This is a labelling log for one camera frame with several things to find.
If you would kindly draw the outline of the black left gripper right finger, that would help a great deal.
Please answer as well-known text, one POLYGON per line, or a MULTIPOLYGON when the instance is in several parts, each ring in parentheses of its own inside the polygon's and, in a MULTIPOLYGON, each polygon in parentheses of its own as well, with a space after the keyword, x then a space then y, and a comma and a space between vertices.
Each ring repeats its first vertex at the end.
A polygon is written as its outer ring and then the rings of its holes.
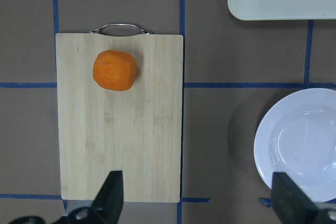
POLYGON ((272 175, 271 203, 281 223, 335 223, 335 203, 313 202, 284 172, 272 175))

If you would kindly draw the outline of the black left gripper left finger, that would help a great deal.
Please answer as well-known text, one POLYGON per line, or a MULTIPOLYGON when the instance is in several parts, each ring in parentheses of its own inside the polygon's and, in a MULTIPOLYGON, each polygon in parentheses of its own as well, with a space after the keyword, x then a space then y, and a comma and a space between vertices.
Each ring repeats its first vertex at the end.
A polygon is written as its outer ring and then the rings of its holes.
POLYGON ((101 223, 118 223, 123 208, 123 173, 111 171, 91 204, 101 223))

